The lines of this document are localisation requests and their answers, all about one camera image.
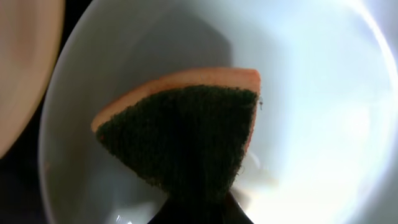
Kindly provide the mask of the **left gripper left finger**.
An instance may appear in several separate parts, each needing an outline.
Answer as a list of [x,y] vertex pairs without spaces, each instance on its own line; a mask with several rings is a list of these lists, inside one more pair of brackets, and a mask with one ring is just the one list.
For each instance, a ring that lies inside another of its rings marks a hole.
[[190,224],[192,218],[189,207],[170,198],[148,224]]

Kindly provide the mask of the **light blue plate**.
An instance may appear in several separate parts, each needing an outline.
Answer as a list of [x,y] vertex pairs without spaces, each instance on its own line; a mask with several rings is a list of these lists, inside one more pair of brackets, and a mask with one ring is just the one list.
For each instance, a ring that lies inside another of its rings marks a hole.
[[366,1],[93,1],[45,98],[49,223],[145,223],[165,195],[96,141],[95,114],[193,67],[261,74],[233,193],[254,223],[397,222],[397,66]]

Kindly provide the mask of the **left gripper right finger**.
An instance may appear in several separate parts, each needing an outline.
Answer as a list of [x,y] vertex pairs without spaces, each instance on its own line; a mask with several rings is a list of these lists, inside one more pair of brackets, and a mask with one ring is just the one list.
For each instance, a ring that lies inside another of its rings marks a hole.
[[218,205],[218,213],[217,224],[253,224],[231,192]]

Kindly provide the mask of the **yellow plate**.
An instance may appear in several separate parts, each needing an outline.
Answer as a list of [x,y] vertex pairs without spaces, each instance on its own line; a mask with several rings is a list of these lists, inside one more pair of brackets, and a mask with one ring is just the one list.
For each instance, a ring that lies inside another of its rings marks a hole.
[[57,60],[64,0],[1,0],[1,155],[21,135]]

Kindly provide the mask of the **green and yellow sponge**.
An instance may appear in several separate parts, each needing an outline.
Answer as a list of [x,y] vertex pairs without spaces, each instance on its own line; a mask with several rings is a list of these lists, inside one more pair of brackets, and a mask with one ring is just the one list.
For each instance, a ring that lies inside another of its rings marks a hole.
[[148,184],[188,203],[217,203],[248,149],[261,76],[196,68],[144,83],[103,108],[91,130]]

